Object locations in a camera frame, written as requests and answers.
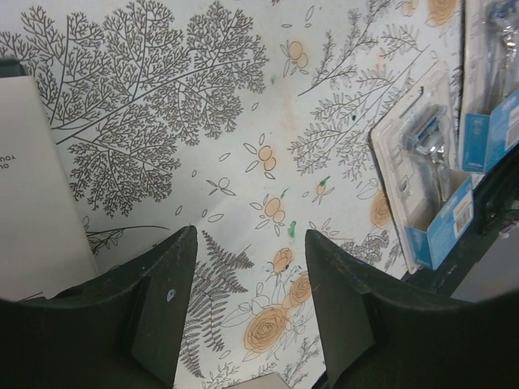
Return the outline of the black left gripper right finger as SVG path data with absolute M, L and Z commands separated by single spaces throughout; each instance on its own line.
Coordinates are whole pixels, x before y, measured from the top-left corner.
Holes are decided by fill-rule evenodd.
M 315 230 L 305 256 L 331 388 L 517 387 L 517 292 L 477 303 L 430 293 Z

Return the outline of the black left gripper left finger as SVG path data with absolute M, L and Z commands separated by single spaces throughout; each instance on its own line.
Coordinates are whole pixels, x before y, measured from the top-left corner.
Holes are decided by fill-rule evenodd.
M 186 226 L 56 297 L 2 301 L 2 387 L 171 388 L 197 249 Z

